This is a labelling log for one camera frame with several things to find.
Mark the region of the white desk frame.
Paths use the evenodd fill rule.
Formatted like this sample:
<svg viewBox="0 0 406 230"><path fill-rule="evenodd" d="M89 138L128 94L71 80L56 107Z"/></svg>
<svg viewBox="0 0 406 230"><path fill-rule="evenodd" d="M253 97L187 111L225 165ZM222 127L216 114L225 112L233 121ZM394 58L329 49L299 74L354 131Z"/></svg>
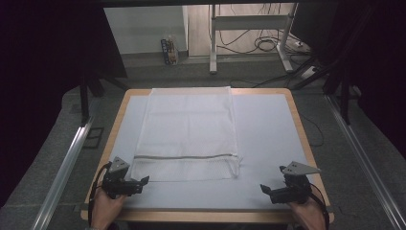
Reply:
<svg viewBox="0 0 406 230"><path fill-rule="evenodd" d="M239 16L217 16L215 5L211 5L211 24L210 31L211 52L210 52L210 73L217 72L217 54L216 54L216 33L219 31L236 30L283 30L283 36L277 43L276 48L282 65L287 73L293 72L293 67L286 54L285 45L290 33L292 22L296 13L298 4L294 3L288 14L278 15L239 15Z"/></svg>

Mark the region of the person's right hand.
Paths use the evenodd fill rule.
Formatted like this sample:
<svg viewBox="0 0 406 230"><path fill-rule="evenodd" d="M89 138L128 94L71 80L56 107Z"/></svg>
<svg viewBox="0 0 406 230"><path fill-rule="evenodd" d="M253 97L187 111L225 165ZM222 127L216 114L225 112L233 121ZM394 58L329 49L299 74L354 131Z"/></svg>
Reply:
<svg viewBox="0 0 406 230"><path fill-rule="evenodd" d="M314 199L310 198L303 204L290 202L288 206L304 230L327 230L323 212Z"/></svg>

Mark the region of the carton with bottles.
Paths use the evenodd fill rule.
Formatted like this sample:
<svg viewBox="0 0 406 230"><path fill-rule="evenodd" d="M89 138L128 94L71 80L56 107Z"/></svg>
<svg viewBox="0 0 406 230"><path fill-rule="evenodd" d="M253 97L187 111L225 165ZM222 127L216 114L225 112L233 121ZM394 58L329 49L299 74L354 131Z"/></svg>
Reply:
<svg viewBox="0 0 406 230"><path fill-rule="evenodd" d="M161 39L161 48L166 65L176 65L179 60L178 49L174 37L168 35Z"/></svg>

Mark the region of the person's left hand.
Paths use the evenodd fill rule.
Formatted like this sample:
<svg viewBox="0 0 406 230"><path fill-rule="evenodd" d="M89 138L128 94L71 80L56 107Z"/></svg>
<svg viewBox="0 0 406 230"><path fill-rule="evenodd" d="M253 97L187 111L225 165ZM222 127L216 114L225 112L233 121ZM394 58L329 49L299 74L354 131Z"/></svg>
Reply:
<svg viewBox="0 0 406 230"><path fill-rule="evenodd" d="M98 188L95 193L90 227L96 230L107 230L122 211L125 200L125 195L112 199L102 188Z"/></svg>

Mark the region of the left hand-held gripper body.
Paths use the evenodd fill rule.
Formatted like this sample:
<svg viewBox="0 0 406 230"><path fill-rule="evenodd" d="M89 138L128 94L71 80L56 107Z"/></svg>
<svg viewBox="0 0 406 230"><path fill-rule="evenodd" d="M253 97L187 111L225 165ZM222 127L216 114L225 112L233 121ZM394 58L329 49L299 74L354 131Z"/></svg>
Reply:
<svg viewBox="0 0 406 230"><path fill-rule="evenodd" d="M113 161L108 164L101 187L110 198L115 199L117 196L132 196L142 192L144 180L124 179L128 169L129 164L120 157L115 157Z"/></svg>

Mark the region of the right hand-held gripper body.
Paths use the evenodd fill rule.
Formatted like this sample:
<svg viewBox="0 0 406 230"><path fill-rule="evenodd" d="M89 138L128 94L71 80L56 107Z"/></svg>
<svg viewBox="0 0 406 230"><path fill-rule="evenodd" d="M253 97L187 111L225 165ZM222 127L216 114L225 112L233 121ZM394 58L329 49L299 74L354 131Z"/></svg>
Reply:
<svg viewBox="0 0 406 230"><path fill-rule="evenodd" d="M312 192L307 175L320 173L321 170L306 164L292 161L286 167L280 166L280 171L283 174L285 187L271 190L269 192L271 202L273 204L307 202Z"/></svg>

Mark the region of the white table mat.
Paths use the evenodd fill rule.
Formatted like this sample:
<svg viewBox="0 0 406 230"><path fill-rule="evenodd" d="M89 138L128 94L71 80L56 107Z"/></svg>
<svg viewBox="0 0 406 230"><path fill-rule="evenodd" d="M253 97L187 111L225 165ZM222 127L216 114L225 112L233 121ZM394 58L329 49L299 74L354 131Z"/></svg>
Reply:
<svg viewBox="0 0 406 230"><path fill-rule="evenodd" d="M127 210L285 210L261 191L284 186L280 166L310 163L283 94L235 95L237 146L242 157L236 178L158 182L128 197Z"/></svg>

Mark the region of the aluminium rail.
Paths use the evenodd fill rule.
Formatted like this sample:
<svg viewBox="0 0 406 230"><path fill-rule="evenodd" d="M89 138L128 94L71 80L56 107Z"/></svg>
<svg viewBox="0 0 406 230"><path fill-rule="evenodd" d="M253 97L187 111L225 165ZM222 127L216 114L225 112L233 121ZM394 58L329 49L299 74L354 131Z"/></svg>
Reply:
<svg viewBox="0 0 406 230"><path fill-rule="evenodd" d="M344 118L341 116L341 113L339 111L339 104L333 96L326 95L325 99L327 100L327 103L333 113L338 126L344 133L344 136L350 145L351 151L355 155L360 168L371 184L373 192L380 202L394 230L406 230L406 218L401 213L389 189L386 187L386 185L383 183L383 180L378 175L375 167L371 162L371 159L361 145L352 127L348 125Z"/></svg>
<svg viewBox="0 0 406 230"><path fill-rule="evenodd" d="M47 230L93 121L94 117L90 116L78 128L50 190L34 219L31 230Z"/></svg>

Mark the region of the black stand leg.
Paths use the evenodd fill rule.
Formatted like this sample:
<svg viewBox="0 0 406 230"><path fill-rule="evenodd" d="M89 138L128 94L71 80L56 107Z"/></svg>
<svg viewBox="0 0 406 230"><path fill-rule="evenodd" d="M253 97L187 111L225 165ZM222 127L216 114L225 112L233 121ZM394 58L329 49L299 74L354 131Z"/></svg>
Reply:
<svg viewBox="0 0 406 230"><path fill-rule="evenodd" d="M96 72L92 75L85 75L83 74L80 77L80 85L79 85L79 92L80 92L80 108L81 108L81 127L85 127L86 124L90 120L90 112L89 112L89 100L88 100L88 93L87 89L90 89L92 94L96 97L101 97L104 94L104 89L102 87L101 80L105 80L119 88L123 91L129 89L129 86L116 80L115 78L105 75L100 72Z"/></svg>
<svg viewBox="0 0 406 230"><path fill-rule="evenodd" d="M327 95L332 95L338 88L341 89L339 97L340 115L345 123L349 125L350 75L347 67L342 62L332 64L329 76L323 86L323 91Z"/></svg>

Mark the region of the white power strip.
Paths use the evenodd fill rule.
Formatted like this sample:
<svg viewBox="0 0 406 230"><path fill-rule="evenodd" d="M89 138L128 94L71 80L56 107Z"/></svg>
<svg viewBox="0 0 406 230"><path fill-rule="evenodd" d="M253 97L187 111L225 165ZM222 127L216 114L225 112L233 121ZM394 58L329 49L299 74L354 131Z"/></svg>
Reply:
<svg viewBox="0 0 406 230"><path fill-rule="evenodd" d="M311 77L313 74L315 74L318 71L318 68L316 66L310 66L307 70L305 70L302 74L301 74L301 78L302 79L308 79L309 77Z"/></svg>

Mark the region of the white mesh laundry bag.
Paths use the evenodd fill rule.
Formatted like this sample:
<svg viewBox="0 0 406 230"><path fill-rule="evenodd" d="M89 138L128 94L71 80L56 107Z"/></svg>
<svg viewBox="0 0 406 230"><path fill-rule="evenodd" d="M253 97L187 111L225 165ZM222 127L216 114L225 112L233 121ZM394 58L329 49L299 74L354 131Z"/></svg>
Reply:
<svg viewBox="0 0 406 230"><path fill-rule="evenodd" d="M240 156L230 87L154 88L131 177L155 182L235 178Z"/></svg>

